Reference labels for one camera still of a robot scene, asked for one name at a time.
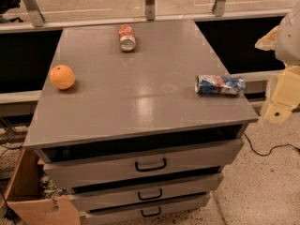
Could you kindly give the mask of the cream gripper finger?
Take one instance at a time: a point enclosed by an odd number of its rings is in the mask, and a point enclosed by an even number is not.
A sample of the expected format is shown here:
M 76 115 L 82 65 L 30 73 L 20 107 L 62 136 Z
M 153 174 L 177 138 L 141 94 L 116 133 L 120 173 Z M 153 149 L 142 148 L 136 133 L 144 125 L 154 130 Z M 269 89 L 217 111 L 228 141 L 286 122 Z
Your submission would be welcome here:
M 255 48 L 262 51 L 273 51 L 276 47 L 278 27 L 275 26 L 266 35 L 259 38 L 255 43 Z

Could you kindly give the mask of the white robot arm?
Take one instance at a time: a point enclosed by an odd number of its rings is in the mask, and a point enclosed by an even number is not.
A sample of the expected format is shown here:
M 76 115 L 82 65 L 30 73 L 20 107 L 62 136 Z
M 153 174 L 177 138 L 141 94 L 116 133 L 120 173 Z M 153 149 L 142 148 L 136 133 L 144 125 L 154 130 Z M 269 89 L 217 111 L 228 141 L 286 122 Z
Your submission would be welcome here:
M 300 2 L 290 10 L 280 24 L 261 37 L 255 48 L 274 51 L 285 68 L 277 75 L 277 82 L 264 114 L 271 124 L 283 124 L 300 105 Z

